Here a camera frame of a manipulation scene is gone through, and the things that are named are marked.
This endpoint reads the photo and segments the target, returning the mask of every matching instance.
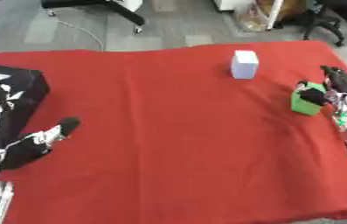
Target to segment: table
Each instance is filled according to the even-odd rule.
[[[254,50],[234,80],[233,50]],[[0,179],[15,184],[7,223],[227,224],[347,217],[347,150],[330,120],[289,109],[297,81],[347,69],[317,41],[154,52],[9,52],[52,92],[26,131],[82,125],[52,154]]]

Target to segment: white cube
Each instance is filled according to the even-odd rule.
[[[235,51],[232,58],[232,76],[234,79],[250,80],[256,75],[259,60],[255,52]]]

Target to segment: office chair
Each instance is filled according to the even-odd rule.
[[[53,8],[76,7],[95,4],[103,5],[134,23],[134,33],[141,33],[143,31],[145,19],[122,6],[119,3],[122,1],[123,0],[42,0],[41,4],[44,9],[48,9],[48,15],[51,17],[55,16],[55,12],[51,10]]]
[[[311,18],[310,23],[308,24],[305,33],[303,34],[303,39],[308,40],[310,34],[313,30],[320,26],[330,32],[333,32],[339,38],[339,41],[336,42],[337,46],[342,46],[344,44],[344,35],[340,32],[340,18],[338,17],[329,17],[325,16],[327,9],[332,4],[341,4],[341,0],[333,1],[333,0],[318,0],[319,4],[322,5],[322,8],[319,12],[313,12],[313,17]]]
[[[340,32],[341,20],[338,17],[329,17],[325,13],[330,6],[338,4],[346,4],[347,0],[316,0],[317,5],[321,6],[321,9],[316,12],[313,10],[306,10],[300,15],[287,17],[277,23],[274,28],[283,28],[284,25],[300,25],[305,28],[303,39],[310,39],[310,35],[313,30],[318,26],[322,27],[330,32],[333,32],[337,37],[337,46],[344,44],[344,35]]]

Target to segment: green container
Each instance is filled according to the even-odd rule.
[[[308,82],[307,88],[315,88],[325,93],[325,88],[322,84]],[[322,106],[316,105],[310,101],[301,99],[299,95],[299,89],[296,89],[291,96],[291,109],[295,112],[302,113],[305,115],[315,115],[322,109]]]

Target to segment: black box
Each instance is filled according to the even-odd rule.
[[[49,92],[45,78],[38,70],[0,66],[0,80],[12,75],[23,75],[30,81],[24,87],[24,93],[16,101],[14,109],[1,114],[0,148],[17,138]]]

